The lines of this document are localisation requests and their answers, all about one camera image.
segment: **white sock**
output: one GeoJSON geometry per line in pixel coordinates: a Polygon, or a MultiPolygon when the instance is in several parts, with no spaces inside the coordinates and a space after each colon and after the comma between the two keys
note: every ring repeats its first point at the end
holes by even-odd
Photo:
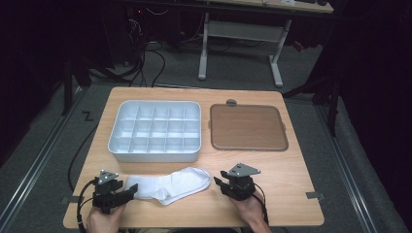
{"type": "Polygon", "coordinates": [[[136,199],[157,199],[163,205],[199,192],[209,186],[210,174],[202,168],[188,167],[163,177],[129,176],[125,189],[139,184],[136,199]]]}

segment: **forearm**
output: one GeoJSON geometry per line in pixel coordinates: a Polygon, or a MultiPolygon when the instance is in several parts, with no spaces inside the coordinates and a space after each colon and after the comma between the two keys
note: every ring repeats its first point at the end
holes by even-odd
{"type": "Polygon", "coordinates": [[[263,219],[256,219],[248,222],[254,233],[271,233],[269,225],[263,219]]]}

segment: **black cable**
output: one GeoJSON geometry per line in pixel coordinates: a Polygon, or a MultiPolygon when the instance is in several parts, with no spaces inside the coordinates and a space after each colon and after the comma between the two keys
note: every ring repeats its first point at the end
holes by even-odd
{"type": "Polygon", "coordinates": [[[256,195],[254,195],[254,194],[252,194],[252,196],[255,197],[255,198],[259,201],[259,203],[261,204],[261,208],[262,208],[262,211],[263,211],[263,219],[264,219],[264,222],[266,222],[266,223],[269,225],[269,218],[268,218],[268,216],[267,216],[267,210],[266,210],[266,196],[264,195],[263,189],[261,189],[261,187],[260,187],[259,185],[257,185],[257,184],[255,183],[255,186],[257,186],[257,187],[260,189],[261,194],[262,194],[262,196],[263,196],[263,201],[260,200],[260,198],[258,198],[258,197],[257,197],[256,195]]]}
{"type": "Polygon", "coordinates": [[[145,87],[148,87],[148,83],[146,83],[145,75],[143,74],[143,71],[142,71],[142,81],[140,82],[140,87],[143,86],[143,83],[145,84],[145,87]]]}
{"type": "Polygon", "coordinates": [[[87,66],[92,67],[95,70],[97,70],[99,73],[103,74],[103,76],[101,76],[101,75],[95,74],[92,71],[89,71],[89,73],[91,75],[93,75],[94,77],[96,77],[96,78],[102,79],[102,78],[105,77],[105,78],[112,79],[112,80],[120,82],[120,83],[130,83],[130,81],[125,79],[124,77],[132,75],[135,72],[139,72],[139,70],[141,68],[141,64],[139,62],[139,60],[141,59],[140,58],[140,51],[146,49],[147,44],[145,43],[145,41],[148,38],[149,38],[149,33],[148,32],[143,33],[142,37],[140,38],[140,41],[142,41],[143,43],[138,44],[137,47],[134,49],[134,52],[133,52],[133,53],[138,53],[138,55],[137,55],[138,58],[136,60],[136,64],[133,66],[132,69],[130,69],[130,70],[128,70],[128,71],[126,71],[122,74],[119,74],[119,75],[109,71],[108,69],[106,69],[104,67],[100,67],[99,65],[95,64],[92,61],[89,61],[89,60],[85,59],[84,57],[81,57],[81,59],[87,66]]]}
{"type": "Polygon", "coordinates": [[[99,124],[97,123],[96,126],[94,126],[93,129],[87,134],[87,136],[85,137],[85,139],[82,141],[82,144],[79,146],[78,150],[76,151],[75,156],[72,158],[72,161],[70,162],[69,170],[67,171],[67,182],[69,183],[70,189],[72,189],[72,191],[75,191],[75,188],[74,188],[74,186],[73,186],[73,184],[72,184],[72,179],[71,179],[71,176],[70,176],[71,171],[72,171],[73,164],[74,164],[77,156],[79,155],[80,150],[81,150],[82,147],[85,145],[87,139],[88,139],[88,138],[90,137],[90,135],[94,132],[94,130],[96,130],[97,125],[99,125],[99,124]]]}
{"type": "Polygon", "coordinates": [[[286,227],[281,227],[281,229],[282,229],[283,231],[285,231],[286,233],[289,233],[289,230],[288,230],[286,227]]]}
{"type": "Polygon", "coordinates": [[[164,56],[160,53],[158,53],[157,51],[153,50],[152,52],[156,53],[157,55],[159,55],[161,57],[161,59],[163,60],[163,66],[161,67],[160,72],[158,72],[157,76],[154,78],[154,81],[152,82],[152,87],[155,87],[155,82],[158,79],[158,77],[160,76],[160,74],[163,72],[164,70],[164,66],[166,65],[166,60],[164,59],[164,56]]]}
{"type": "Polygon", "coordinates": [[[145,60],[146,60],[146,48],[147,48],[147,46],[145,46],[143,48],[143,58],[141,58],[139,56],[139,62],[140,62],[139,70],[136,73],[136,75],[131,79],[131,81],[129,83],[129,86],[133,85],[134,80],[139,76],[139,74],[142,74],[142,79],[144,79],[144,77],[143,77],[143,66],[145,65],[145,60]]]}
{"type": "Polygon", "coordinates": [[[264,46],[264,45],[268,44],[268,42],[258,41],[258,42],[254,42],[255,44],[253,44],[253,45],[248,45],[248,44],[245,44],[245,43],[240,43],[236,40],[234,40],[232,43],[236,46],[242,46],[242,47],[247,47],[247,48],[256,48],[256,47],[260,47],[260,46],[264,46]]]}
{"type": "Polygon", "coordinates": [[[80,230],[80,232],[82,232],[82,233],[86,233],[85,225],[83,224],[82,214],[81,214],[81,209],[82,209],[82,206],[83,206],[83,205],[82,205],[83,196],[84,196],[84,194],[85,194],[86,189],[87,189],[90,185],[95,184],[95,183],[96,183],[96,180],[89,181],[89,182],[85,185],[85,187],[83,187],[83,189],[82,189],[82,191],[81,191],[81,193],[80,193],[80,196],[79,196],[78,207],[77,207],[77,221],[78,221],[78,225],[79,225],[79,230],[80,230]]]}
{"type": "Polygon", "coordinates": [[[190,48],[190,49],[199,48],[199,47],[201,47],[201,46],[203,45],[202,42],[198,42],[199,39],[203,39],[203,38],[202,38],[202,37],[199,37],[199,38],[193,39],[193,40],[191,40],[191,41],[181,42],[181,46],[186,47],[186,48],[190,48]],[[188,43],[196,43],[196,46],[188,46],[188,45],[185,45],[185,44],[188,44],[188,43]]]}
{"type": "Polygon", "coordinates": [[[215,52],[224,52],[224,51],[226,51],[226,50],[229,50],[229,49],[231,48],[231,46],[232,46],[232,40],[228,39],[228,45],[227,45],[227,47],[224,48],[224,49],[222,49],[222,50],[213,50],[213,49],[210,48],[209,45],[208,45],[207,49],[210,50],[210,51],[215,51],[215,52]]]}
{"type": "Polygon", "coordinates": [[[92,197],[88,198],[87,200],[85,200],[85,201],[82,203],[82,205],[81,205],[80,207],[82,208],[85,203],[87,203],[87,202],[89,202],[89,201],[91,201],[91,200],[93,200],[92,197]]]}

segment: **gray carpet floor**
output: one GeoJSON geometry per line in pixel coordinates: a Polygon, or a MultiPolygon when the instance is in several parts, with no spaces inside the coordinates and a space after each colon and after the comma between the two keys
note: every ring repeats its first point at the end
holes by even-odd
{"type": "MultiPolygon", "coordinates": [[[[200,48],[189,44],[180,49],[169,48],[154,43],[149,49],[160,48],[165,58],[164,71],[156,81],[156,86],[190,86],[218,89],[273,90],[286,92],[305,83],[314,63],[322,51],[321,47],[297,51],[284,47],[279,59],[280,72],[284,80],[283,88],[274,85],[267,57],[271,45],[261,45],[253,49],[244,46],[212,45],[209,53],[207,79],[197,79],[200,48]]],[[[162,60],[154,52],[146,52],[143,68],[146,83],[152,83],[162,67],[162,60]]],[[[30,192],[22,200],[16,214],[5,232],[77,232],[62,225],[67,203],[71,196],[67,180],[70,162],[86,135],[98,123],[104,110],[110,90],[124,85],[106,79],[92,79],[88,89],[76,94],[77,105],[61,134],[54,138],[50,156],[35,183],[29,186],[30,192]]],[[[139,76],[134,86],[144,85],[139,76]]],[[[325,199],[320,200],[325,215],[325,223],[316,227],[287,227],[289,232],[365,232],[348,194],[342,173],[334,154],[336,145],[344,154],[360,192],[371,213],[376,231],[371,232],[408,232],[403,225],[392,202],[370,166],[367,156],[358,141],[355,130],[348,119],[344,104],[339,103],[336,121],[336,138],[330,138],[325,130],[325,121],[320,117],[324,107],[312,105],[310,95],[298,95],[286,99],[293,128],[301,146],[315,189],[325,199]]],[[[5,210],[31,165],[42,151],[53,128],[62,119],[63,88],[54,95],[48,106],[31,123],[29,132],[21,141],[12,157],[0,170],[0,210],[5,210]]],[[[79,152],[71,172],[73,184],[82,169],[92,137],[86,140],[79,152]]],[[[274,227],[273,232],[284,232],[274,227]]]]}

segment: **hand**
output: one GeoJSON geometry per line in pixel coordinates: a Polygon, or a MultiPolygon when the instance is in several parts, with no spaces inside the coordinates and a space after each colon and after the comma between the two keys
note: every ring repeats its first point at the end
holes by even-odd
{"type": "Polygon", "coordinates": [[[118,233],[120,218],[126,204],[117,207],[111,214],[106,215],[99,208],[93,207],[87,217],[86,229],[88,233],[118,233]]]}
{"type": "MultiPolygon", "coordinates": [[[[254,195],[263,202],[263,196],[256,191],[254,195]]],[[[255,233],[272,232],[263,219],[263,209],[255,197],[250,197],[244,201],[237,201],[230,198],[230,202],[236,207],[240,217],[249,224],[255,233]]]]}

